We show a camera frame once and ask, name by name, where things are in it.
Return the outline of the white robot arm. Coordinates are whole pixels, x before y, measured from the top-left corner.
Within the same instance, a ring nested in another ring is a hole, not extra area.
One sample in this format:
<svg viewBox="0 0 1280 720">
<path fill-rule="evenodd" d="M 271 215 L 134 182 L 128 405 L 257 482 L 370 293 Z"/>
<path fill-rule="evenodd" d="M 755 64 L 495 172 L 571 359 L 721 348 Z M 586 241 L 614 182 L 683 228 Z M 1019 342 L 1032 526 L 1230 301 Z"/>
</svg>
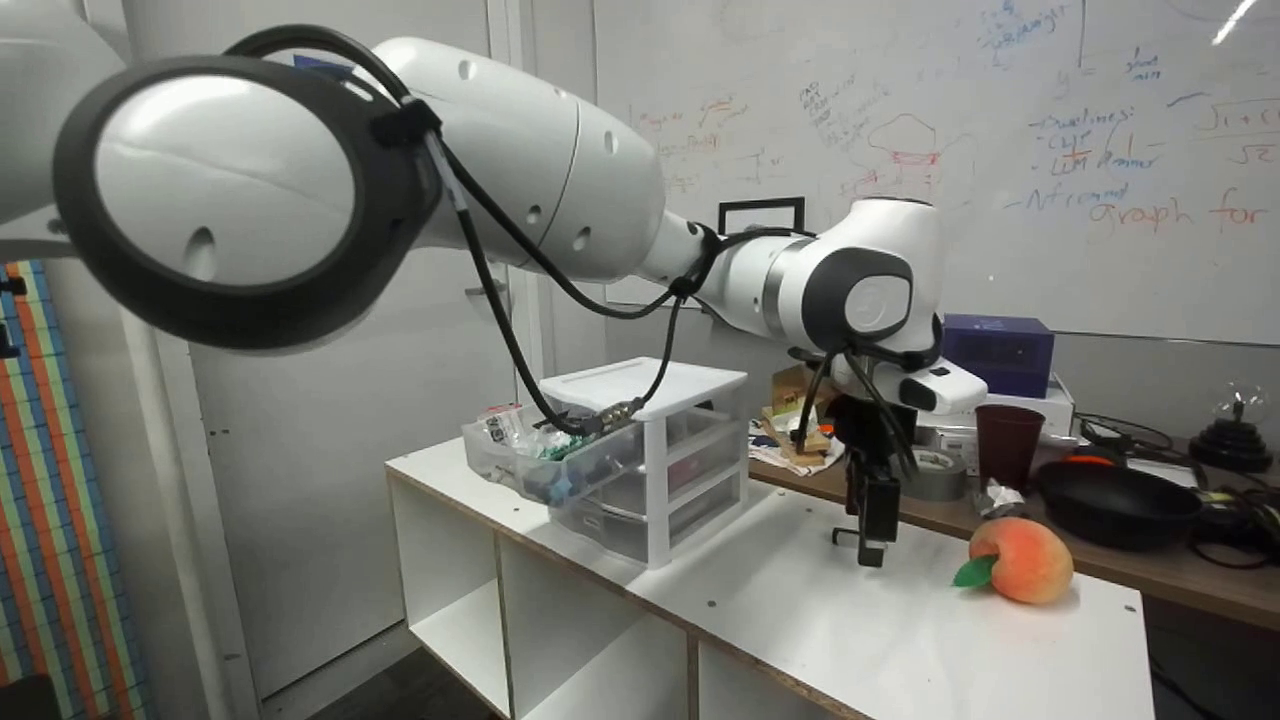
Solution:
<svg viewBox="0 0 1280 720">
<path fill-rule="evenodd" d="M 937 401 L 926 205 L 861 202 L 821 238 L 689 226 L 626 124 L 413 38 L 277 25 L 131 64 L 72 11 L 12 8 L 0 56 L 12 262 L 72 258 L 143 326 L 250 353 L 368 318 L 430 215 L 471 262 L 530 262 L 562 293 L 649 275 L 854 395 L 848 532 L 866 565 L 896 542 L 890 422 Z"/>
</svg>

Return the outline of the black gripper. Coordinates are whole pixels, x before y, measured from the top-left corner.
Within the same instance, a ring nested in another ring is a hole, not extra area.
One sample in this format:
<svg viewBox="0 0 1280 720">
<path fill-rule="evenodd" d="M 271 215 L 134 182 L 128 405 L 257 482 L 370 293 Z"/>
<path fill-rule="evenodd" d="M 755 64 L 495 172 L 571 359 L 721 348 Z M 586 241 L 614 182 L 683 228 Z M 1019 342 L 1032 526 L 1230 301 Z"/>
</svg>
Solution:
<svg viewBox="0 0 1280 720">
<path fill-rule="evenodd" d="M 854 559 L 881 570 L 881 547 L 900 542 L 900 489 L 910 477 L 917 415 L 896 405 L 836 395 L 826 422 L 848 457 L 843 507 L 861 519 Z"/>
</svg>

